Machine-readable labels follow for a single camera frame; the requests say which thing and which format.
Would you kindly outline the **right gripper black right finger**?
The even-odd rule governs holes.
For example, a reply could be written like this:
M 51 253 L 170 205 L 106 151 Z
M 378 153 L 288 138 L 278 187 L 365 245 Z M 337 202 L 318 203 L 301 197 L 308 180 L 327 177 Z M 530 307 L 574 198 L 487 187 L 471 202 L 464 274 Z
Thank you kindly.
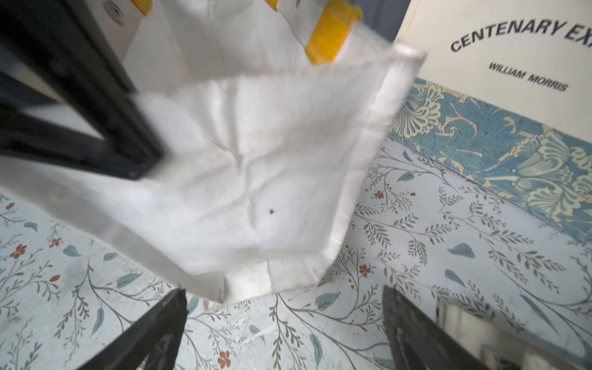
M 486 368 L 396 289 L 383 288 L 382 310 L 395 368 Z

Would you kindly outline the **white tote bag yellow handles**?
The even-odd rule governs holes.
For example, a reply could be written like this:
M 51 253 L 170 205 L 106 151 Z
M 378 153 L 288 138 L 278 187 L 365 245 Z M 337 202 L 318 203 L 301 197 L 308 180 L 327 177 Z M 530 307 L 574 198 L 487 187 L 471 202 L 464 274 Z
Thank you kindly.
M 3 158 L 1 186 L 230 305 L 317 285 L 425 53 L 345 2 L 160 1 L 124 66 L 164 147 L 140 180 Z

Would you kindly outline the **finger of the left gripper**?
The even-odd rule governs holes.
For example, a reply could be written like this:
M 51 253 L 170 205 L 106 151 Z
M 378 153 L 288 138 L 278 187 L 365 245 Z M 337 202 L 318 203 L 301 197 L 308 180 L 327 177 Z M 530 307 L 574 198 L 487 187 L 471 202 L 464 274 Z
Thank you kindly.
M 97 130 L 80 131 L 28 114 L 52 98 L 1 75 L 1 154 L 137 180 L 163 148 L 132 96 L 135 87 L 85 1 L 4 1 L 1 45 Z

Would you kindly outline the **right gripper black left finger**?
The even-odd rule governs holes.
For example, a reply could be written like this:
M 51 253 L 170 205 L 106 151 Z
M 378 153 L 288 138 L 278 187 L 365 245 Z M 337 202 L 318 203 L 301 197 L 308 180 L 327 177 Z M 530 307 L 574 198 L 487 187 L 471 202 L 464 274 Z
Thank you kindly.
M 187 321 L 187 296 L 176 288 L 81 369 L 173 369 Z

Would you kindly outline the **cream canvas bag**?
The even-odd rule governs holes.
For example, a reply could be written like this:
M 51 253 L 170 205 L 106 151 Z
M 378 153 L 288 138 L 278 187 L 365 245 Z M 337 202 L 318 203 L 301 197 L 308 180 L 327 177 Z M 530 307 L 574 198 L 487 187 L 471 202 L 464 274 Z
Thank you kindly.
M 440 302 L 437 318 L 445 333 L 490 369 L 578 368 L 499 330 L 457 305 Z

